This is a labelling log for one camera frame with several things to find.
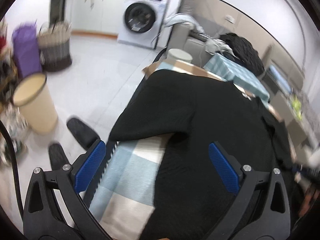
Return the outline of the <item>green toy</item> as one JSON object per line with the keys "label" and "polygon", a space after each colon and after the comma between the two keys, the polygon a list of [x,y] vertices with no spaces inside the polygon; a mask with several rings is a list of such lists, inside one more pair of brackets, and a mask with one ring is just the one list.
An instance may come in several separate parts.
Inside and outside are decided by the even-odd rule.
{"label": "green toy", "polygon": [[290,102],[296,117],[302,120],[302,104],[295,94],[290,95]]}

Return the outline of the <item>woven laundry basket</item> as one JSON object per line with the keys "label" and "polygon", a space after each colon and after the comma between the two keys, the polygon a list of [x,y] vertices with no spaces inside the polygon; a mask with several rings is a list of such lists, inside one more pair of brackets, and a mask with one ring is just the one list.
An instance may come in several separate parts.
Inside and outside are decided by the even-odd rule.
{"label": "woven laundry basket", "polygon": [[71,25],[67,21],[41,26],[37,42],[45,72],[59,72],[72,65],[70,38]]}

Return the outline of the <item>grey sofa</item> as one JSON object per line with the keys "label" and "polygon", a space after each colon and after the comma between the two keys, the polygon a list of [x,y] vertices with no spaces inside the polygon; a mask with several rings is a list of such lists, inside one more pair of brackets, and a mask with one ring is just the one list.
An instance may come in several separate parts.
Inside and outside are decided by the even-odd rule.
{"label": "grey sofa", "polygon": [[193,57],[192,64],[203,67],[211,58],[211,55],[205,51],[205,42],[209,37],[218,37],[222,27],[216,22],[198,15],[195,12],[195,0],[182,0],[178,12],[195,18],[204,28],[204,34],[196,33],[191,23],[175,24],[169,37],[167,50],[183,50]]}

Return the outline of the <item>cream waste bin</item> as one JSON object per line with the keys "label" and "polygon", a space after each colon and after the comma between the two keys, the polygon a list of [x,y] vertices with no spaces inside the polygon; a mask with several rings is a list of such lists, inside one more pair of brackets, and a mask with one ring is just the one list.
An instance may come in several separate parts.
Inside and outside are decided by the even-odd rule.
{"label": "cream waste bin", "polygon": [[58,115],[46,74],[34,73],[24,78],[16,87],[12,100],[34,132],[48,134],[55,128]]}

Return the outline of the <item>white washing machine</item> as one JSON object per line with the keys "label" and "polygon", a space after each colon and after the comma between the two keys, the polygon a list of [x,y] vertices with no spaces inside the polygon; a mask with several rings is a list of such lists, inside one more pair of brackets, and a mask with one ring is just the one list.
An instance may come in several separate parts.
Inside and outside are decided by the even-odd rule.
{"label": "white washing machine", "polygon": [[156,49],[170,0],[124,0],[124,12],[117,41]]}

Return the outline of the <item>blue checkered cloth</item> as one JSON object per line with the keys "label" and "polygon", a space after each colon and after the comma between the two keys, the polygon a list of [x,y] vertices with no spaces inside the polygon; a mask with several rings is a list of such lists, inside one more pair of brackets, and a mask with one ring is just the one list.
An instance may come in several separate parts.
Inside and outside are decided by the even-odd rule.
{"label": "blue checkered cloth", "polygon": [[203,68],[227,81],[233,81],[264,102],[270,99],[268,91],[252,72],[221,54],[216,53]]}

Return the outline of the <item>purple bag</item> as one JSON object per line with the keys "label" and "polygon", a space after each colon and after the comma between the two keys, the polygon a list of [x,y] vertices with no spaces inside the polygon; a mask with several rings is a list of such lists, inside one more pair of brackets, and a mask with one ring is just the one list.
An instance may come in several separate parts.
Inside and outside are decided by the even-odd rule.
{"label": "purple bag", "polygon": [[12,45],[20,78],[42,72],[35,23],[19,25],[12,33]]}

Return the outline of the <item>black jacket on sofa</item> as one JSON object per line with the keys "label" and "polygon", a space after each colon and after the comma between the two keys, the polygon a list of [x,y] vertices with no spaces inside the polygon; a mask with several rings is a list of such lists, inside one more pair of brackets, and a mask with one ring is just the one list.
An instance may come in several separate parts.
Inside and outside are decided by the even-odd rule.
{"label": "black jacket on sofa", "polygon": [[243,63],[244,67],[250,70],[255,76],[263,74],[265,70],[263,62],[251,42],[235,33],[220,35],[219,39],[229,45],[233,50],[233,54]]}

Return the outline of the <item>black knit sweater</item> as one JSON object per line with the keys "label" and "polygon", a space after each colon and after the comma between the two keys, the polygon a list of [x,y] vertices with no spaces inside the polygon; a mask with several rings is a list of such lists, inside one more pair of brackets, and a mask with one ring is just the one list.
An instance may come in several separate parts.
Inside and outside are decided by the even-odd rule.
{"label": "black knit sweater", "polygon": [[218,142],[242,165],[281,170],[291,223],[298,220],[303,191],[291,173],[288,132],[257,98],[231,82],[158,70],[117,119],[109,139],[140,140],[169,134],[155,181],[155,207],[141,239],[201,239],[225,214],[228,192],[209,158]]}

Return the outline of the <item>checkered tablecloth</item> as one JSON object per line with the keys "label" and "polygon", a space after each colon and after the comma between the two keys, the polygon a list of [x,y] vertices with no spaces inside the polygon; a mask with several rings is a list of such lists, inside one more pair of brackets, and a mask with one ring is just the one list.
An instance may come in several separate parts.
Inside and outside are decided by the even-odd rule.
{"label": "checkered tablecloth", "polygon": [[[178,68],[162,62],[145,69],[146,80],[162,69],[214,79],[195,66]],[[155,209],[155,181],[169,138],[169,134],[163,134],[140,140],[114,141],[116,151],[90,206],[93,215],[112,237],[141,239],[140,235]]]}

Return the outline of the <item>round cream stool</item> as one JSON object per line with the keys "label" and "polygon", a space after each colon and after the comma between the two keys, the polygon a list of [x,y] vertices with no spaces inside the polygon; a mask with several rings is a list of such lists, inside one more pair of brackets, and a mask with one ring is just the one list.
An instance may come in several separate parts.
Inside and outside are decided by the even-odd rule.
{"label": "round cream stool", "polygon": [[168,50],[167,57],[165,60],[172,64],[175,64],[178,61],[191,63],[193,57],[186,51],[177,48],[171,48]]}

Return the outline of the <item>white light clothes pile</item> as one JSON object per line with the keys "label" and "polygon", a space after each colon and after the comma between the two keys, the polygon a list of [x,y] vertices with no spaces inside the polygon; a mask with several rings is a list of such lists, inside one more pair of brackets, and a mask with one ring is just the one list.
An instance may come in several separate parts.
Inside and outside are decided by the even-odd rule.
{"label": "white light clothes pile", "polygon": [[217,52],[233,53],[232,48],[223,40],[209,38],[204,45],[204,49],[207,53],[214,55]]}

